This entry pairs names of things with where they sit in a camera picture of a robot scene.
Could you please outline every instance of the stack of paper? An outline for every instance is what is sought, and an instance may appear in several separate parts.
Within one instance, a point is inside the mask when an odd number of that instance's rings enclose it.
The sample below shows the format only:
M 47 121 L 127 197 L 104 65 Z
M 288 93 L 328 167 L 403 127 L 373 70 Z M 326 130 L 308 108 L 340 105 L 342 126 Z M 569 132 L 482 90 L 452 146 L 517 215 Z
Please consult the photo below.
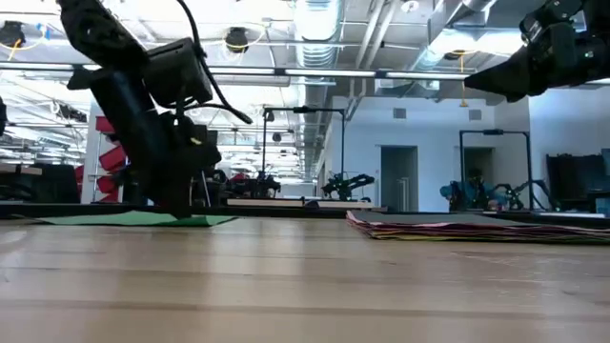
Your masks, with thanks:
M 54 225 L 211 227 L 233 219 L 234 217 L 231 216 L 194 215 L 191 218 L 178 220 L 171 214 L 131 211 L 119 214 L 38 218 L 36 222 Z
M 610 231 L 541 226 L 476 214 L 348 212 L 348 222 L 376 239 L 610 244 Z

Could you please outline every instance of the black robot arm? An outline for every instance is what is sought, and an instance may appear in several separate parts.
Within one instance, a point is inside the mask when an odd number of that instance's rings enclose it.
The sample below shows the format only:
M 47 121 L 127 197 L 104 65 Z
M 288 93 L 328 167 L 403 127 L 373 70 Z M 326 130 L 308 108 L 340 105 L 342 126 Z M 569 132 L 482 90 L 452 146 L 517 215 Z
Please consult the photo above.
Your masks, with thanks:
M 581 10 L 587 30 L 576 32 L 572 17 Z M 525 46 L 508 61 L 466 78 L 467 87 L 514 102 L 610 76 L 609 1 L 548 0 L 527 14 L 519 29 Z
M 222 95 L 205 63 L 193 16 L 183 0 L 177 2 L 189 17 L 194 40 L 184 38 L 146 51 L 99 0 L 57 1 L 71 44 L 102 67 L 75 71 L 69 88 L 91 89 L 144 195 L 184 216 L 191 179 L 221 156 L 214 144 L 193 140 L 189 130 L 175 128 L 174 122 L 188 126 L 185 111 L 206 105 L 230 111 L 248 124 L 252 119 Z M 206 104 L 213 99 L 212 89 L 222 105 Z M 159 115 L 153 99 L 161 107 L 175 109 L 175 114 Z M 176 120 L 167 120 L 173 115 Z

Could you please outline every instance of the table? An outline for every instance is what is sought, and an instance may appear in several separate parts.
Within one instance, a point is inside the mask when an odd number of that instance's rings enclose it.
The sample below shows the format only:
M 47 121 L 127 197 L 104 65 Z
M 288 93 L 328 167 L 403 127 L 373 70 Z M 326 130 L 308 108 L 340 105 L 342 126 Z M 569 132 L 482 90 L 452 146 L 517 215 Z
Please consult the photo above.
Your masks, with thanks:
M 0 226 L 22 342 L 607 342 L 610 250 L 388 242 L 343 220 Z
M 361 201 L 324 201 L 324 200 L 307 200 L 316 201 L 321 209 L 373 209 L 374 204 Z M 296 199 L 227 199 L 229 206 L 248 206 L 248 207 L 304 207 L 302 200 Z

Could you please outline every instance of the door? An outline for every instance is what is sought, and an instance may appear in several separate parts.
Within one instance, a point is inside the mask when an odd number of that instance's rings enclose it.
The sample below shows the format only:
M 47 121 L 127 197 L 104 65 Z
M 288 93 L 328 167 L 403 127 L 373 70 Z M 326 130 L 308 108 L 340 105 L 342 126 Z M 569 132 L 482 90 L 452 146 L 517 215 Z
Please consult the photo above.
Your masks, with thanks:
M 394 212 L 419 208 L 416 147 L 381 147 L 381 206 Z
M 454 181 L 461 181 L 459 148 L 456 148 L 454 157 Z M 464 148 L 464 166 L 466 178 L 468 171 L 478 169 L 482 172 L 486 183 L 494 184 L 494 148 Z

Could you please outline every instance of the orange hanging cord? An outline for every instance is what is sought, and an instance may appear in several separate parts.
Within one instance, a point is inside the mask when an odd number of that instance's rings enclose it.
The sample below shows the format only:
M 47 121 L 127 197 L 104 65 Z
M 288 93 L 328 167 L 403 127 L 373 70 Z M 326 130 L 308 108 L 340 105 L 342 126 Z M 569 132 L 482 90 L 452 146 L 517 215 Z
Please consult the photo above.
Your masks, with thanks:
M 459 62 L 461 65 L 461 72 L 464 73 L 464 54 L 459 57 Z M 466 102 L 466 84 L 461 82 L 461 104 L 460 107 L 468 107 L 468 103 Z
M 19 47 L 19 44 L 21 44 L 21 39 L 17 39 L 17 41 L 15 42 L 15 45 L 10 50 L 9 59 L 7 61 L 10 61 L 12 59 L 12 57 L 15 56 L 15 53 L 19 50 L 19 48 L 17 48 L 17 47 Z

